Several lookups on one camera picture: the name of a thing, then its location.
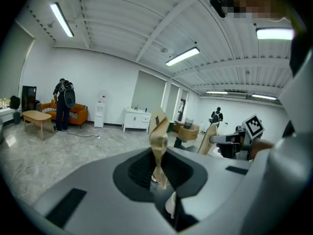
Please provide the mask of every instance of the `white cabinet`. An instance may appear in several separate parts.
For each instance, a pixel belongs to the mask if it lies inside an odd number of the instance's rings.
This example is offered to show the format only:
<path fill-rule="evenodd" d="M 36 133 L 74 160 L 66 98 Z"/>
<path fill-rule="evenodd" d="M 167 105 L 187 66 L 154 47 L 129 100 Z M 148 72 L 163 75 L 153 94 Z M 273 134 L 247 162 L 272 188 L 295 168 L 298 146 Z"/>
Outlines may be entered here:
<path fill-rule="evenodd" d="M 149 130 L 151 113 L 143 110 L 135 111 L 134 109 L 125 109 L 125 119 L 123 131 L 126 128 L 146 129 Z"/>

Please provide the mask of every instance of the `wooden coffee table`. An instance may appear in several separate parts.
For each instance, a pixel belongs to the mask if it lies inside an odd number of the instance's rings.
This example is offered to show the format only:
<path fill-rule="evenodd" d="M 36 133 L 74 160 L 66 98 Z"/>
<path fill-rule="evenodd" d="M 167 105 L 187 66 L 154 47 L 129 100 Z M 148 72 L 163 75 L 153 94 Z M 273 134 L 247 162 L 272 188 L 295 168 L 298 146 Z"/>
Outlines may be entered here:
<path fill-rule="evenodd" d="M 24 118 L 24 126 L 25 126 L 25 131 L 26 131 L 26 122 L 29 121 L 31 123 L 34 123 L 36 126 L 40 126 L 41 129 L 41 138 L 44 140 L 44 133 L 43 133 L 43 124 L 44 123 L 51 123 L 51 115 L 38 112 L 38 111 L 26 111 L 23 112 L 23 118 Z"/>

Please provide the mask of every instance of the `trash bin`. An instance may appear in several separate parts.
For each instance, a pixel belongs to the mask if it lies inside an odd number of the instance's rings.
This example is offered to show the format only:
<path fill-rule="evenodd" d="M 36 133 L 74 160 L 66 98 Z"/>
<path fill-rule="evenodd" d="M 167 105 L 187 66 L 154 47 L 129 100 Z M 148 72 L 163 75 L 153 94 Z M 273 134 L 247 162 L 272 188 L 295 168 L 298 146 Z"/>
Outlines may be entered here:
<path fill-rule="evenodd" d="M 192 125 L 193 123 L 194 123 L 194 120 L 191 120 L 191 119 L 186 118 L 184 128 L 185 128 L 185 129 L 190 129 L 190 128 L 191 128 L 191 125 Z"/>
<path fill-rule="evenodd" d="M 13 121 L 15 124 L 19 124 L 21 122 L 21 114 L 20 112 L 13 113 Z"/>

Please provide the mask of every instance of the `door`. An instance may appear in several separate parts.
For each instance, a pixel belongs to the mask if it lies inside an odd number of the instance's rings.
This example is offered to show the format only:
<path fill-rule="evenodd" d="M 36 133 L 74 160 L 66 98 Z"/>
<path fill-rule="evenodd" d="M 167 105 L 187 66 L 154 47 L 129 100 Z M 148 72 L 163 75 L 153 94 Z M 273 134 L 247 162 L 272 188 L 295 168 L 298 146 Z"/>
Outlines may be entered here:
<path fill-rule="evenodd" d="M 142 123 L 142 116 L 139 114 L 126 114 L 125 126 L 128 128 L 140 128 Z"/>
<path fill-rule="evenodd" d="M 179 103 L 179 108 L 178 108 L 178 113 L 179 113 L 178 121 L 181 121 L 181 119 L 182 119 L 182 114 L 183 114 L 184 109 L 185 109 L 185 104 L 186 104 L 186 100 L 181 99 L 180 103 Z"/>

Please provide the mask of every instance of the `cardboard box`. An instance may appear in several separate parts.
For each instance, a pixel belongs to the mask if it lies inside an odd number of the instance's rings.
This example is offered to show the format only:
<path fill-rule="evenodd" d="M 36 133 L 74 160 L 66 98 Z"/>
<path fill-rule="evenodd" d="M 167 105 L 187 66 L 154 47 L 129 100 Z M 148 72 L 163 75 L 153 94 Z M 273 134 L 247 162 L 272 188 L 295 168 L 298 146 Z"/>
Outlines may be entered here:
<path fill-rule="evenodd" d="M 175 121 L 172 130 L 178 133 L 180 127 L 183 127 L 184 124 L 185 124 L 185 123 L 183 123 L 183 122 Z"/>
<path fill-rule="evenodd" d="M 208 151 L 211 149 L 211 147 L 214 144 L 210 142 L 210 138 L 211 136 L 216 136 L 216 135 L 217 135 L 217 123 L 211 124 L 205 132 L 198 154 L 207 155 Z"/>
<path fill-rule="evenodd" d="M 152 114 L 150 119 L 150 146 L 156 159 L 156 167 L 153 176 L 162 189 L 166 189 L 167 177 L 161 168 L 161 162 L 167 149 L 167 134 L 169 121 L 160 108 L 156 113 Z"/>
<path fill-rule="evenodd" d="M 193 124 L 190 129 L 185 128 L 179 128 L 178 136 L 185 140 L 194 140 L 197 138 L 199 133 L 199 126 L 196 124 Z"/>

